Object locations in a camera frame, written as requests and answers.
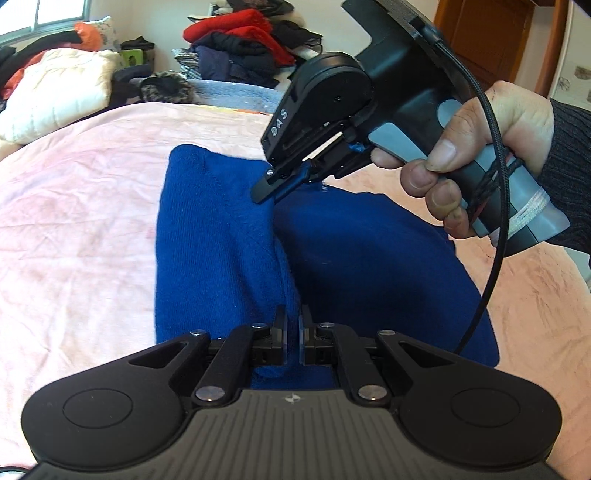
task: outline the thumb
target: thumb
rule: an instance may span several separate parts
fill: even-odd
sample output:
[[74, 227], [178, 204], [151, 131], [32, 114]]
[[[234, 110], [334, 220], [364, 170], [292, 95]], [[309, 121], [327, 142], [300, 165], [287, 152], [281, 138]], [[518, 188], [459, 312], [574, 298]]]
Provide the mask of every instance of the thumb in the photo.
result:
[[[496, 120], [504, 135], [518, 117], [513, 85], [496, 82], [486, 96], [491, 102]], [[470, 163], [484, 148], [491, 143], [491, 131], [478, 98], [467, 101], [451, 118], [441, 138], [427, 157], [428, 170], [446, 173]]]

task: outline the sleeve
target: sleeve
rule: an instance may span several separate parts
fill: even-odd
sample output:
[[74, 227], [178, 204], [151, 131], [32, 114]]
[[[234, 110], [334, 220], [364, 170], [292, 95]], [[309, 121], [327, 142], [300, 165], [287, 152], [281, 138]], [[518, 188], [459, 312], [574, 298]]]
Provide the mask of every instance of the sleeve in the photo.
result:
[[591, 254], [591, 112], [551, 102], [554, 137], [538, 183], [570, 227], [549, 243]]

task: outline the black cable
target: black cable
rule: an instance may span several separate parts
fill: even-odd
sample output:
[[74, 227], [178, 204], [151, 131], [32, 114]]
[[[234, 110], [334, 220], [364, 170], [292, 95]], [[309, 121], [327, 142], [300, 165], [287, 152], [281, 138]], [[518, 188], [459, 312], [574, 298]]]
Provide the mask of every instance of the black cable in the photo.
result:
[[[523, 160], [518, 157], [510, 163], [507, 168], [507, 175], [511, 177], [513, 172], [517, 170], [519, 167], [524, 165]], [[468, 219], [474, 219], [476, 217], [476, 212], [483, 205], [491, 196], [492, 194], [499, 188], [499, 176], [495, 175], [496, 173], [496, 164], [495, 168], [492, 168], [486, 172], [485, 175], [482, 176], [482, 180], [478, 183], [474, 192], [472, 193], [472, 198], [468, 201], [468, 205], [466, 206], [466, 211], [468, 213]]]
[[480, 323], [480, 319], [482, 318], [482, 315], [486, 310], [488, 302], [491, 299], [492, 291], [495, 288], [496, 281], [499, 278], [501, 265], [503, 263], [503, 258], [505, 257], [505, 250], [509, 235], [509, 173], [505, 161], [505, 146], [503, 145], [501, 130], [499, 129], [499, 124], [496, 121], [496, 117], [492, 110], [491, 103], [488, 97], [485, 95], [484, 91], [482, 90], [480, 83], [478, 83], [478, 81], [470, 72], [470, 70], [468, 70], [462, 64], [462, 62], [456, 58], [456, 56], [452, 53], [451, 50], [449, 50], [449, 48], [447, 48], [447, 46], [441, 39], [438, 39], [432, 45], [457, 67], [462, 76], [468, 81], [470, 87], [472, 87], [472, 89], [476, 93], [476, 97], [482, 104], [482, 109], [484, 110], [486, 121], [491, 130], [492, 144], [494, 146], [496, 156], [495, 162], [493, 163], [491, 170], [489, 170], [489, 172], [491, 172], [492, 174], [494, 174], [495, 171], [498, 172], [497, 177], [499, 181], [499, 187], [501, 189], [501, 221], [499, 226], [499, 242], [496, 247], [495, 258], [492, 263], [491, 273], [488, 277], [488, 281], [486, 282], [484, 291], [482, 292], [482, 298], [478, 304], [478, 307], [476, 308], [474, 317], [472, 318], [472, 321], [468, 326], [468, 329], [466, 330], [462, 339], [460, 340], [460, 343], [454, 350], [454, 353], [456, 355], [459, 355], [460, 353], [462, 353], [462, 350], [464, 350], [464, 347], [472, 338], [472, 335], [474, 335], [474, 332], [476, 331], [476, 328]]

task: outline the wooden door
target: wooden door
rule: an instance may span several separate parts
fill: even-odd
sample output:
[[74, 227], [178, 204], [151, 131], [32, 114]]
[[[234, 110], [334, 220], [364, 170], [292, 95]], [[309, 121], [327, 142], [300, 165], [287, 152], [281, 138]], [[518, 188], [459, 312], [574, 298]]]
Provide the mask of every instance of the wooden door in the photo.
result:
[[534, 8], [531, 0], [440, 0], [435, 24], [487, 89], [515, 80]]

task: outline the bed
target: bed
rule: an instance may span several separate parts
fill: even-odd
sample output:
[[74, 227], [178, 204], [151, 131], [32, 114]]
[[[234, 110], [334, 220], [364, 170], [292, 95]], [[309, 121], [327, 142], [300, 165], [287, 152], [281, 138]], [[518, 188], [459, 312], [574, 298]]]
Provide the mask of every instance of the bed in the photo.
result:
[[[167, 158], [194, 143], [263, 158], [268, 116], [145, 103], [65, 127], [0, 163], [0, 466], [31, 466], [20, 411], [40, 387], [154, 343], [155, 221]], [[398, 173], [370, 166], [331, 184], [386, 193], [429, 219]], [[457, 243], [479, 288], [493, 249]], [[548, 389], [563, 429], [550, 463], [591, 476], [591, 297], [566, 252], [542, 244], [504, 264], [490, 313], [499, 368]]]

